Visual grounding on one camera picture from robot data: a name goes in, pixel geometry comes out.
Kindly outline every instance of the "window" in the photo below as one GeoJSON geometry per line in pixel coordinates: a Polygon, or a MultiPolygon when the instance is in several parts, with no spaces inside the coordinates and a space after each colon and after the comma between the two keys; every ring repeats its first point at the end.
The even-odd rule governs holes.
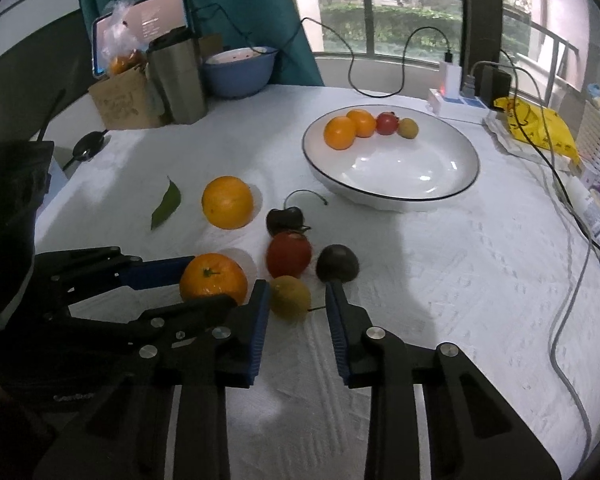
{"type": "MultiPolygon", "coordinates": [[[[503,0],[502,47],[536,79],[544,104],[559,104],[568,87],[582,86],[579,59],[589,42],[587,0],[503,0]]],[[[520,88],[537,99],[528,76],[520,88]]]]}
{"type": "MultiPolygon", "coordinates": [[[[423,25],[440,28],[459,55],[462,35],[462,0],[296,0],[300,15],[333,27],[356,53],[400,57],[410,33],[423,25]],[[370,11],[365,21],[365,8],[370,11]]],[[[348,52],[330,31],[305,22],[314,52],[348,52]]],[[[443,59],[446,43],[435,31],[415,36],[407,56],[424,62],[443,59]]]]}

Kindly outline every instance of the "cherry stem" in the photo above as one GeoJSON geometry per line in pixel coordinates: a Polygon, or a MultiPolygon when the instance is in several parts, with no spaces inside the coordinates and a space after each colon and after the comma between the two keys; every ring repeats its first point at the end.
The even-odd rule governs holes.
{"type": "Polygon", "coordinates": [[[307,193],[313,193],[315,196],[317,196],[320,200],[322,200],[322,202],[324,203],[324,205],[329,205],[329,202],[327,202],[327,199],[325,197],[323,197],[320,194],[317,194],[315,191],[311,191],[310,189],[296,189],[293,193],[291,193],[289,196],[287,196],[285,198],[285,203],[283,203],[282,205],[282,209],[286,209],[286,201],[289,200],[293,195],[295,195],[296,193],[300,193],[300,192],[307,192],[307,193]]]}

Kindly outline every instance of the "power strip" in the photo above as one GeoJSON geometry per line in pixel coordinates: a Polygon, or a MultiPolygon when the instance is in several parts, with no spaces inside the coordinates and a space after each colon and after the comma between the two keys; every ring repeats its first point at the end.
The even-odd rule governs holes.
{"type": "Polygon", "coordinates": [[[489,107],[478,98],[468,99],[460,96],[458,99],[449,99],[433,88],[429,89],[427,101],[433,113],[440,119],[482,124],[482,120],[490,112],[489,107]]]}

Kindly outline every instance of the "white basket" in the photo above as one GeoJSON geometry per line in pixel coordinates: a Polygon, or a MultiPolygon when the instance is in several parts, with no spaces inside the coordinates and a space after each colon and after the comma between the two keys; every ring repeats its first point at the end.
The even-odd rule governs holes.
{"type": "Polygon", "coordinates": [[[595,183],[600,184],[600,112],[589,101],[585,104],[576,147],[580,158],[598,174],[595,183]]]}

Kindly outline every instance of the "blue bowl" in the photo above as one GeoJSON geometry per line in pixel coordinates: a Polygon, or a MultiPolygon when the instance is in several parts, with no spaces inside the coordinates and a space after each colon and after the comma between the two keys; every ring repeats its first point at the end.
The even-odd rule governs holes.
{"type": "Polygon", "coordinates": [[[202,70],[214,95],[240,99],[257,94],[269,82],[277,52],[269,46],[236,48],[209,57],[202,70]]]}

